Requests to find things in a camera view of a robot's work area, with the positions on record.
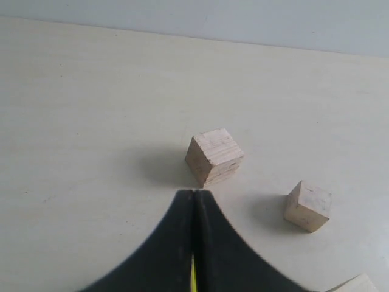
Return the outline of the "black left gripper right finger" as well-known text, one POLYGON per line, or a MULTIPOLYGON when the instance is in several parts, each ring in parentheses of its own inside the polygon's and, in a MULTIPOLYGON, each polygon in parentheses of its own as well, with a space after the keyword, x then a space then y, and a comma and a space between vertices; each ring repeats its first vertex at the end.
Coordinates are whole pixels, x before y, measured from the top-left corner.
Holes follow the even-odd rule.
POLYGON ((194 192, 193 256, 198 291, 307 291, 242 239, 208 190, 194 192))

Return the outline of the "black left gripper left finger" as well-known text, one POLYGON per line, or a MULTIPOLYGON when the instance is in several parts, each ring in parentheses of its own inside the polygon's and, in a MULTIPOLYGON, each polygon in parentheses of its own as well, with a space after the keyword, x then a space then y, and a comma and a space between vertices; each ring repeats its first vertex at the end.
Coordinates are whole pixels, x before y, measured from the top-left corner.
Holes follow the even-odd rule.
POLYGON ((194 192, 178 191, 151 235, 83 291, 190 291, 194 192))

